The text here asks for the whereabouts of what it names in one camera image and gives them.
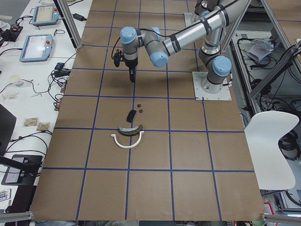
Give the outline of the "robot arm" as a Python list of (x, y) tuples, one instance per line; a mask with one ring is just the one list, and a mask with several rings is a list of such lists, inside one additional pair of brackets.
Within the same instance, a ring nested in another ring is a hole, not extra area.
[(195, 13), (199, 16), (198, 20), (168, 35), (165, 40), (161, 39), (162, 34), (157, 27), (140, 29), (124, 27), (119, 38), (122, 49), (114, 50), (111, 58), (116, 67), (119, 67), (120, 62), (124, 62), (129, 68), (131, 82), (135, 82), (140, 47), (145, 47), (155, 67), (163, 67), (171, 55), (204, 38), (205, 42), (199, 49), (199, 58), (208, 72), (201, 82), (201, 88), (207, 93), (217, 94), (232, 68), (231, 61), (220, 54), (222, 30), (243, 15), (249, 4), (248, 0), (209, 0), (206, 5), (207, 14), (203, 16), (197, 9)]

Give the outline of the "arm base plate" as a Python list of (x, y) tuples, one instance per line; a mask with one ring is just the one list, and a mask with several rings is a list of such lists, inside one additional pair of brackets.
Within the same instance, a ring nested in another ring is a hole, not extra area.
[(207, 72), (192, 72), (196, 100), (231, 101), (230, 88), (225, 78), (222, 84), (211, 84)]
[(195, 24), (199, 18), (200, 16), (195, 13), (184, 13), (185, 26), (188, 27)]

